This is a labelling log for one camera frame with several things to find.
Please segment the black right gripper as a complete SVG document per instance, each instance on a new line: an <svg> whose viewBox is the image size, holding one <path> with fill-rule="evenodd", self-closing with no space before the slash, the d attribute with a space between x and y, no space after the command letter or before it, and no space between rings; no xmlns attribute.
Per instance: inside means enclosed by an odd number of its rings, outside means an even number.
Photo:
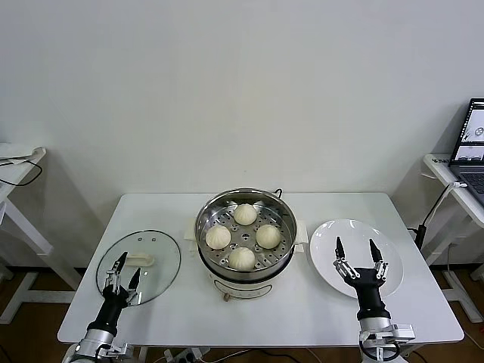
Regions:
<svg viewBox="0 0 484 363"><path fill-rule="evenodd" d="M390 313L386 310L386 306L380 296L380 287L386 281L388 263L383 260L380 249L372 239L369 240L369 244L374 268L354 269L346 261L340 236L336 238L336 259L333 265L342 279L347 278L347 284L355 289L359 305L357 313L359 321L366 318L390 319Z"/></svg>

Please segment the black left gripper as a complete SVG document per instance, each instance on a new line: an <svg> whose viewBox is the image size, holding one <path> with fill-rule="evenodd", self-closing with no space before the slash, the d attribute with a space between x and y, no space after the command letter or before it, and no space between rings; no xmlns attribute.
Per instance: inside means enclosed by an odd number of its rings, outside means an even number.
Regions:
<svg viewBox="0 0 484 363"><path fill-rule="evenodd" d="M123 252L114 262L112 268L107 270L104 282L105 288L102 292L104 301L96 319L88 325L87 330L97 329L108 333L116 333L118 319L122 310L137 296L141 274L140 268L137 268L133 274L127 291L120 286L120 274L126 263L127 256L128 252Z"/></svg>

